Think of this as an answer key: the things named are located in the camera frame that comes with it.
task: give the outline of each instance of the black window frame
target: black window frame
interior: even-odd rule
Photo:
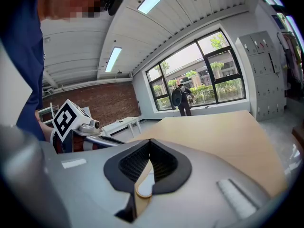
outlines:
[[[229,45],[226,46],[226,47],[223,47],[223,48],[221,48],[221,49],[214,50],[214,51],[212,51],[212,52],[209,52],[209,53],[207,53],[207,54],[204,54],[203,51],[202,51],[202,48],[201,48],[200,45],[199,45],[199,40],[204,39],[204,38],[206,38],[206,37],[208,37],[208,36],[210,36],[210,35],[216,34],[216,33],[218,33],[218,32],[221,32],[221,33],[224,35],[224,37],[225,37],[225,39],[226,39],[226,41],[228,42]],[[190,45],[192,45],[192,44],[194,44],[194,43],[197,45],[197,47],[198,47],[198,49],[199,49],[199,51],[200,51],[200,53],[201,53],[201,55],[202,55],[202,58],[203,58],[204,61],[205,61],[206,67],[207,67],[207,69],[208,69],[209,76],[210,76],[210,79],[211,79],[211,84],[212,84],[212,87],[213,87],[215,102],[212,102],[212,103],[205,103],[205,104],[198,104],[198,105],[193,105],[193,106],[191,106],[191,107],[200,107],[200,106],[212,105],[212,104],[213,104],[213,105],[218,105],[218,104],[222,104],[222,103],[226,103],[226,102],[232,102],[232,101],[238,101],[238,100],[246,99],[246,89],[245,89],[244,79],[243,79],[242,71],[241,71],[241,68],[240,68],[240,66],[239,66],[239,63],[238,63],[236,54],[235,54],[235,52],[234,52],[234,50],[233,50],[233,48],[232,48],[232,46],[231,46],[229,40],[227,39],[225,33],[219,28],[219,29],[217,29],[217,30],[215,30],[215,31],[213,31],[213,32],[211,32],[211,33],[208,33],[208,34],[202,36],[202,37],[199,37],[199,38],[197,38],[197,39],[194,39],[194,40],[191,41],[190,43],[188,43],[188,44],[182,46],[180,49],[178,49],[178,50],[176,50],[175,52],[171,53],[170,55],[168,55],[167,57],[165,57],[161,62],[158,62],[156,65],[154,65],[153,67],[149,68],[149,69],[146,71],[146,75],[147,75],[147,78],[148,78],[148,81],[149,81],[150,89],[151,89],[151,92],[152,92],[152,95],[153,95],[153,98],[154,98],[155,106],[156,106],[156,108],[157,108],[158,111],[168,111],[168,110],[174,110],[174,109],[175,109],[175,106],[173,105],[173,102],[172,102],[172,96],[171,96],[171,92],[170,92],[170,90],[169,90],[169,85],[168,85],[167,77],[166,77],[166,74],[164,73],[164,70],[163,70],[163,68],[162,68],[161,63],[162,63],[163,61],[165,61],[166,59],[170,58],[171,56],[173,56],[174,54],[180,52],[180,51],[183,50],[184,48],[186,48],[186,47],[188,47],[188,46],[190,46]],[[233,61],[234,61],[234,63],[235,63],[235,66],[236,66],[236,68],[237,68],[237,72],[238,72],[238,73],[237,73],[237,74],[233,74],[233,75],[229,75],[229,76],[226,76],[226,77],[222,77],[222,78],[219,78],[219,79],[215,79],[208,58],[209,58],[209,57],[212,57],[212,56],[214,56],[214,55],[217,55],[217,54],[219,54],[219,53],[226,52],[226,51],[230,51],[230,52],[231,52],[232,59],[233,59]],[[149,73],[149,71],[150,71],[151,69],[153,69],[153,68],[156,67],[156,66],[159,66],[159,67],[160,67],[161,76],[159,76],[158,78],[154,79],[153,81],[150,81],[150,76],[149,76],[148,73]],[[244,96],[243,96],[243,97],[240,97],[240,98],[237,98],[237,99],[231,99],[231,100],[226,100],[226,101],[220,101],[220,102],[219,102],[218,93],[217,93],[217,90],[216,90],[215,85],[220,84],[220,83],[223,83],[223,82],[227,82],[227,81],[230,81],[230,80],[238,79],[238,78],[241,79],[242,86],[243,86]],[[165,88],[166,88],[166,92],[167,92],[167,93],[164,94],[164,95],[155,97],[154,90],[152,89],[152,84],[155,83],[155,82],[157,82],[158,80],[161,80],[161,79],[163,79],[163,81],[164,81],[164,84],[165,84]],[[158,107],[158,104],[157,104],[157,100],[158,100],[158,99],[162,99],[162,98],[166,98],[166,97],[169,97],[169,100],[170,100],[170,104],[171,104],[172,109],[160,110],[159,107]]]

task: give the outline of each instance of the table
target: table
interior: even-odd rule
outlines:
[[[278,154],[248,111],[166,117],[129,142],[149,138],[214,154],[251,177],[271,197],[287,188]]]
[[[137,124],[139,133],[142,133],[142,129],[139,125],[138,117],[126,117],[122,120],[116,121],[115,123],[111,123],[110,125],[102,127],[102,130],[104,131],[106,136],[111,137],[112,133],[128,126],[131,130],[132,136],[134,137],[134,131],[132,128],[133,123]]]

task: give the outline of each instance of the blue shirt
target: blue shirt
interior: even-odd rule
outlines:
[[[3,45],[27,84],[33,92],[24,105],[17,126],[31,132],[39,140],[45,141],[35,111],[42,104],[42,74],[44,69],[43,40],[37,11],[38,0],[22,0],[5,29],[1,32]]]

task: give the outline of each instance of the sky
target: sky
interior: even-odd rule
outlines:
[[[219,33],[220,32],[199,40],[199,45],[202,48],[204,54],[207,54],[207,53],[215,50],[215,48],[213,48],[211,46],[210,39],[213,36],[218,38],[217,35]],[[202,55],[201,55],[200,50],[197,47],[196,43],[191,44],[190,46],[184,48],[183,50],[179,51],[178,53],[175,53],[174,55],[172,55],[170,58],[166,59],[166,62],[169,63],[169,66],[170,66],[169,69],[167,69],[166,74],[168,74],[190,62],[198,60],[200,58],[202,58]],[[149,72],[149,75],[151,77],[151,80],[154,80],[160,76],[158,71],[154,70],[154,69]]]

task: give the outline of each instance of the brick wall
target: brick wall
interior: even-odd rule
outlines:
[[[138,104],[131,82],[95,85],[62,92],[44,98],[43,107],[48,107],[50,102],[60,107],[67,99],[80,107],[88,106],[92,118],[98,120],[101,127],[125,117],[138,116]]]

